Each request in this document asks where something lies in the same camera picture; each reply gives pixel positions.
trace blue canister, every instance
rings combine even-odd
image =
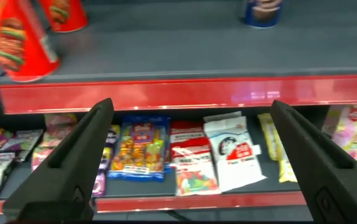
[[[270,28],[278,23],[283,0],[249,0],[244,23],[256,28]]]

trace white label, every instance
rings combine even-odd
[[[149,174],[149,168],[125,165],[123,172],[132,173],[132,174]]]
[[[42,48],[44,49],[45,55],[47,56],[48,60],[51,63],[54,63],[58,60],[58,56],[56,55],[55,51],[51,47],[48,36],[45,35],[43,38],[40,39],[40,43]]]

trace cartoon face logo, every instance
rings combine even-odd
[[[220,156],[231,153],[236,148],[236,139],[233,137],[224,138],[218,147]]]

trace red candy bag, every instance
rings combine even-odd
[[[164,162],[170,164],[171,167],[175,167],[171,156],[173,144],[202,137],[206,137],[203,131],[203,122],[173,121],[170,128],[170,149],[166,150]]]
[[[220,194],[207,138],[172,144],[177,196]]]

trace red chip canister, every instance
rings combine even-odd
[[[0,64],[16,82],[31,82],[60,64],[29,0],[0,0]]]
[[[88,24],[81,0],[39,0],[55,32],[72,32]]]

